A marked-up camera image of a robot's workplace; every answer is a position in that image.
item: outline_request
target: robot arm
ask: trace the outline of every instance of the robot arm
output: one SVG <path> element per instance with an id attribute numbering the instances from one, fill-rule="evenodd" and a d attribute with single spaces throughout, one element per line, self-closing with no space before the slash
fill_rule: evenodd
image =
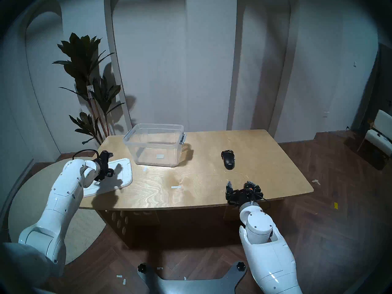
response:
<path id="1" fill-rule="evenodd" d="M 240 206 L 245 227 L 239 227 L 239 237 L 252 276 L 266 294 L 302 294 L 290 248 L 272 218 L 254 202 L 262 196 L 259 186 L 249 181 L 242 190 L 233 191 L 230 182 L 226 189 L 228 201 Z"/>
<path id="2" fill-rule="evenodd" d="M 40 279 L 62 275 L 66 261 L 64 238 L 83 199 L 83 188 L 89 187 L 94 180 L 113 176 L 114 171 L 108 168 L 112 156 L 112 153 L 102 151 L 93 161 L 68 161 L 52 186 L 41 218 L 20 233 L 18 243 L 22 246 L 11 246 L 18 254 L 30 257 L 27 261 L 33 262 L 32 267 L 41 269 Z"/>

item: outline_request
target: clear plastic container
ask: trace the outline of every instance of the clear plastic container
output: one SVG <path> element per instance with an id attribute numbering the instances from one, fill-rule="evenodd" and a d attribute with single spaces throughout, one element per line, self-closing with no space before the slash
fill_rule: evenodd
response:
<path id="1" fill-rule="evenodd" d="M 140 123 L 123 138 L 136 164 L 178 165 L 184 126 L 176 124 Z"/>

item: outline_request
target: chair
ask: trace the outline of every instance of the chair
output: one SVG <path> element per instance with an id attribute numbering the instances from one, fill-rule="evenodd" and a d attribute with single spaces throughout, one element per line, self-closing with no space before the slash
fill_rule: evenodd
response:
<path id="1" fill-rule="evenodd" d="M 379 110 L 373 126 L 367 131 L 357 151 L 360 150 L 365 139 L 390 157 L 392 155 L 392 116 Z"/>

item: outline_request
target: black computer mouse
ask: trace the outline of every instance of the black computer mouse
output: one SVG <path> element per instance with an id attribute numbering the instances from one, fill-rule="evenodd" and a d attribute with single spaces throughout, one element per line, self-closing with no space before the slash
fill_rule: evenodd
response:
<path id="1" fill-rule="evenodd" d="M 234 152 L 231 149 L 223 151 L 221 153 L 221 157 L 223 159 L 223 163 L 225 164 L 226 169 L 233 169 L 234 168 Z"/>

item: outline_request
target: sticker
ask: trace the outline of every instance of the sticker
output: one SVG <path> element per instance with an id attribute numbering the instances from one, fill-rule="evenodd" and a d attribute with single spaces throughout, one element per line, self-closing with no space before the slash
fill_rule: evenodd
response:
<path id="1" fill-rule="evenodd" d="M 94 91 L 94 86 L 87 85 L 87 94 L 89 95 L 89 99 L 92 99 L 92 94 L 91 94 L 92 91 Z"/>

